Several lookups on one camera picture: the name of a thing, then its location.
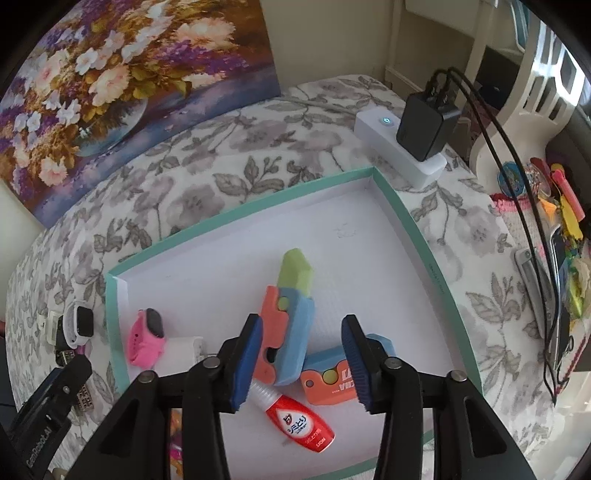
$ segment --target pink smartwatch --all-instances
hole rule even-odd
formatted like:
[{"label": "pink smartwatch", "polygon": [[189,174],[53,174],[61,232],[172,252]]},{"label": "pink smartwatch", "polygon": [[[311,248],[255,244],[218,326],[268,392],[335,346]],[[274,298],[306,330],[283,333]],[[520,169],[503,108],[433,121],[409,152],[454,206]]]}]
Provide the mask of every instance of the pink smartwatch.
[{"label": "pink smartwatch", "polygon": [[138,311],[138,318],[131,327],[127,340],[127,360],[130,364],[150,369],[164,351],[162,317],[154,309]]}]

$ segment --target black charger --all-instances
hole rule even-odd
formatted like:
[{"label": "black charger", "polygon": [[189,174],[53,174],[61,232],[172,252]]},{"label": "black charger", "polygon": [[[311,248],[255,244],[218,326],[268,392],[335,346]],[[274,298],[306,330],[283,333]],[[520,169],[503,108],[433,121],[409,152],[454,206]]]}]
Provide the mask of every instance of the black charger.
[{"label": "black charger", "polygon": [[434,96],[433,90],[427,88],[425,92],[410,94],[406,101],[396,140],[418,161],[443,150],[460,118],[460,110],[446,102],[444,90],[443,96]]}]

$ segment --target charging cable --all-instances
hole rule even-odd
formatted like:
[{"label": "charging cable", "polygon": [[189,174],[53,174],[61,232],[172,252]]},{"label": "charging cable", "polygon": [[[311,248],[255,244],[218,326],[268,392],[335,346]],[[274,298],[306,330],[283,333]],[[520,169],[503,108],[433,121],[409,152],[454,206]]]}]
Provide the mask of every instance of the charging cable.
[{"label": "charging cable", "polygon": [[[525,189],[527,191],[527,196],[529,201],[531,202],[532,205],[532,212],[534,214],[534,218],[535,218],[535,222],[536,222],[536,227],[538,228],[538,231],[540,233],[540,237],[542,239],[542,246],[544,248],[544,253],[546,256],[546,260],[548,262],[548,267],[549,267],[549,271],[552,272],[551,269],[551,260],[550,260],[550,252],[549,252],[549,248],[548,245],[546,243],[546,238],[544,236],[544,230],[542,227],[542,223],[541,223],[541,219],[540,219],[540,215],[537,211],[537,209],[535,208],[535,199],[533,196],[533,193],[531,191],[531,186],[530,183],[528,181],[527,176],[525,175],[525,171],[523,169],[523,165],[521,163],[521,160],[519,159],[519,156],[515,150],[515,147],[512,145],[511,141],[509,140],[506,132],[503,130],[503,128],[501,127],[501,125],[499,124],[498,120],[496,119],[496,117],[492,114],[492,112],[490,111],[490,109],[488,108],[486,102],[484,101],[484,99],[482,98],[482,95],[480,95],[480,93],[476,90],[476,88],[474,87],[474,85],[472,85],[472,83],[466,78],[466,76],[458,69],[456,69],[455,67],[451,67],[448,70],[436,70],[435,73],[433,74],[433,77],[430,80],[430,83],[433,79],[435,79],[435,83],[437,82],[437,77],[439,76],[440,73],[445,73],[446,74],[446,85],[442,88],[443,95],[447,95],[449,92],[449,80],[451,80],[452,82],[454,82],[457,87],[460,89],[460,91],[464,94],[464,96],[466,97],[470,107],[472,108],[472,110],[474,111],[475,114],[475,118],[480,126],[480,130],[482,131],[482,135],[486,141],[486,144],[488,146],[488,148],[491,151],[491,154],[495,160],[495,163],[497,165],[497,167],[499,168],[499,171],[501,172],[501,176],[503,177],[503,179],[505,180],[506,185],[508,186],[509,192],[511,194],[511,197],[513,199],[513,202],[515,203],[515,207],[517,209],[517,212],[519,214],[519,219],[521,220],[521,223],[523,225],[524,231],[525,231],[525,236],[527,238],[527,242],[528,242],[528,246],[532,252],[532,254],[535,253],[535,249],[534,249],[534,245],[533,245],[533,241],[531,239],[531,234],[529,231],[529,228],[527,226],[527,223],[525,221],[525,216],[523,214],[523,211],[521,209],[521,205],[517,199],[517,196],[512,188],[511,182],[509,181],[509,178],[506,175],[505,170],[502,168],[502,164],[501,161],[499,159],[499,156],[494,148],[494,146],[492,145],[490,136],[488,134],[488,132],[486,131],[486,128],[484,127],[483,123],[482,123],[482,118],[480,117],[480,114],[478,112],[478,110],[476,109],[476,106],[474,104],[474,101],[472,99],[472,97],[470,96],[470,94],[468,93],[468,91],[464,88],[464,86],[462,85],[462,82],[466,83],[469,87],[469,89],[472,91],[472,93],[474,94],[474,96],[476,97],[476,99],[478,100],[478,102],[482,105],[483,109],[485,110],[487,116],[490,118],[491,122],[494,124],[495,128],[497,129],[497,131],[499,132],[499,134],[501,135],[502,139],[504,140],[505,144],[507,145],[509,152],[511,153],[513,159],[515,160],[516,165],[518,166],[519,172],[522,176],[522,178],[524,179],[524,183],[525,183]],[[540,294],[542,296],[542,307],[543,307],[543,312],[544,312],[544,352],[543,352],[543,357],[544,357],[544,372],[543,372],[543,376],[544,376],[544,384],[546,386],[546,388],[548,389],[550,396],[552,398],[552,402],[553,404],[556,405],[556,378],[554,376],[554,371],[550,365],[550,361],[548,360],[548,347],[550,345],[550,338],[552,336],[552,334],[554,333],[554,330],[556,329],[556,319],[554,318],[552,321],[552,324],[550,326],[550,330],[548,331],[547,328],[547,322],[546,319],[547,317],[547,306],[546,306],[546,302],[545,302],[545,298],[544,298],[544,293],[543,293],[543,288],[542,288],[542,282],[541,282],[541,276],[540,276],[540,271],[538,268],[538,265],[536,262],[534,262],[534,271],[535,271],[535,276],[536,279],[538,281],[538,288],[540,289]],[[551,283],[552,283],[552,288],[554,290],[554,295],[556,296],[556,298],[558,298],[558,286],[556,283],[556,279],[554,278],[553,275],[550,275],[551,278]],[[547,380],[547,373],[548,371],[550,372],[550,377],[552,380],[552,387],[550,387],[550,385],[548,384],[548,380]]]}]

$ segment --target red bottle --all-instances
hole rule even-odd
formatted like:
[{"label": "red bottle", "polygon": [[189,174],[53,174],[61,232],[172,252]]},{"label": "red bottle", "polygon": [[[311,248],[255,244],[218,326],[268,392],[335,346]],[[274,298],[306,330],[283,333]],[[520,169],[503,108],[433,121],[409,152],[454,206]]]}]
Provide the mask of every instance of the red bottle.
[{"label": "red bottle", "polygon": [[320,453],[335,439],[335,433],[318,414],[257,380],[252,381],[248,398],[285,435],[308,450]]}]

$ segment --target white flower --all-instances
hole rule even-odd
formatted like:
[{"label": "white flower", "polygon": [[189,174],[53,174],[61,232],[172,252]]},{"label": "white flower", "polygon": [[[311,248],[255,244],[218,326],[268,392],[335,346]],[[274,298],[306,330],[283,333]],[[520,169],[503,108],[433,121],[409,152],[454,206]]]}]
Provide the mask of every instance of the white flower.
[{"label": "white flower", "polygon": [[66,41],[68,38],[70,38],[70,36],[72,35],[73,30],[68,27],[66,28],[60,35],[60,38],[57,39],[57,43],[61,42],[61,41]]},{"label": "white flower", "polygon": [[90,70],[90,67],[98,57],[99,53],[94,48],[91,47],[86,50],[76,59],[76,73],[84,75],[86,72],[88,72],[88,70]]},{"label": "white flower", "polygon": [[31,151],[33,148],[35,148],[37,146],[37,144],[39,143],[39,137],[37,137],[37,134],[35,132],[30,132],[27,135],[27,151]]},{"label": "white flower", "polygon": [[14,96],[14,100],[12,101],[12,106],[22,106],[25,104],[25,98],[18,93]]},{"label": "white flower", "polygon": [[0,101],[0,112],[3,112],[7,108],[11,108],[14,106],[22,106],[25,103],[25,99],[22,97],[20,93],[14,94],[12,91],[8,91],[4,98]]},{"label": "white flower", "polygon": [[236,27],[221,18],[200,18],[190,25],[184,23],[176,31],[178,41],[189,40],[192,45],[214,50],[232,46],[229,41]]},{"label": "white flower", "polygon": [[84,40],[84,30],[86,29],[86,27],[84,25],[82,25],[78,30],[76,30],[76,32],[74,33],[74,38],[78,41],[82,41]]},{"label": "white flower", "polygon": [[148,9],[148,13],[146,14],[146,17],[152,18],[153,20],[158,17],[162,17],[162,15],[164,14],[164,9],[166,8],[167,3],[168,3],[168,0],[165,0],[164,2],[160,2],[159,4],[152,5]]},{"label": "white flower", "polygon": [[51,81],[60,74],[61,68],[66,65],[69,56],[67,50],[62,49],[55,52],[43,64],[40,63],[39,71],[35,77],[35,91],[38,95],[49,93]]},{"label": "white flower", "polygon": [[208,75],[207,73],[192,73],[183,77],[185,82],[191,82],[193,88],[205,87],[216,83],[223,79],[223,75],[216,73],[214,75]]},{"label": "white flower", "polygon": [[80,120],[80,104],[78,99],[74,98],[68,108],[65,108],[65,104],[56,113],[57,120],[62,125],[74,125]]},{"label": "white flower", "polygon": [[55,110],[61,107],[60,92],[58,92],[57,90],[53,90],[51,95],[47,97],[47,100],[45,100],[42,105],[48,110]]},{"label": "white flower", "polygon": [[144,40],[141,42],[136,41],[123,47],[121,49],[121,57],[123,58],[123,63],[129,63],[134,57],[141,55],[141,53],[146,49],[149,43],[149,40]]},{"label": "white flower", "polygon": [[14,119],[14,131],[22,132],[22,129],[27,126],[27,120],[29,120],[29,117],[26,113],[19,113]]},{"label": "white flower", "polygon": [[17,75],[25,80],[25,93],[27,93],[33,83],[35,83],[35,77],[37,76],[39,65],[43,65],[46,61],[47,53],[43,53],[36,59],[26,59],[22,64]]},{"label": "white flower", "polygon": [[105,45],[103,48],[107,48],[111,52],[116,52],[123,46],[124,43],[125,36],[120,32],[111,30],[111,33],[109,33],[109,36],[105,39]]},{"label": "white flower", "polygon": [[31,163],[31,157],[29,157],[29,154],[24,147],[14,148],[14,159],[17,161],[17,165],[21,168],[27,168],[29,163]]},{"label": "white flower", "polygon": [[31,114],[31,116],[29,117],[29,120],[27,120],[27,129],[30,132],[36,132],[37,130],[39,130],[40,126],[41,126],[41,114],[39,112],[33,112]]},{"label": "white flower", "polygon": [[15,193],[17,195],[21,194],[21,186],[20,183],[18,181],[18,176],[19,173],[21,171],[21,167],[16,167],[13,171],[12,171],[12,182],[10,182],[10,185],[12,187],[12,189],[15,191]]},{"label": "white flower", "polygon": [[91,67],[95,70],[102,70],[107,65],[107,61],[113,55],[113,51],[109,48],[103,47],[98,51],[96,60],[92,63]]},{"label": "white flower", "polygon": [[64,165],[63,158],[58,165],[50,157],[45,157],[41,160],[41,171],[39,172],[39,178],[48,187],[59,185],[68,176],[68,171]]},{"label": "white flower", "polygon": [[25,148],[25,142],[22,141],[22,137],[20,135],[15,135],[11,141],[11,144],[14,148]]},{"label": "white flower", "polygon": [[148,42],[150,42],[152,40],[156,40],[160,35],[162,35],[166,31],[166,29],[169,27],[172,21],[172,17],[156,18],[148,27],[140,29],[138,34],[135,36],[135,41],[142,42],[144,40],[148,40]]},{"label": "white flower", "polygon": [[89,93],[95,94],[92,105],[101,106],[117,100],[128,85],[129,67],[127,65],[119,64],[105,70],[88,89]]}]

